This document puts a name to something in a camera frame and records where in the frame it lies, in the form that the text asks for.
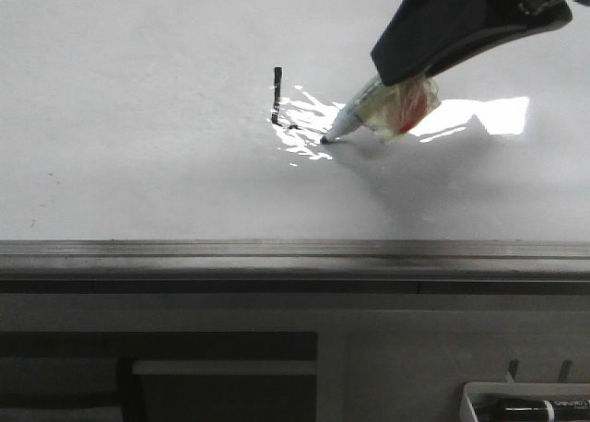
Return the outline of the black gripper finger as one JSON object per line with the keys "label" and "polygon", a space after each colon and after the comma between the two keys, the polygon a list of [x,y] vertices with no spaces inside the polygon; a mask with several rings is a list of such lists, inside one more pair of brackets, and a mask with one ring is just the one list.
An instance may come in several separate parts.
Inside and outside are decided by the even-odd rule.
{"label": "black gripper finger", "polygon": [[371,51],[381,81],[437,76],[485,51],[572,21],[570,0],[403,0]]}

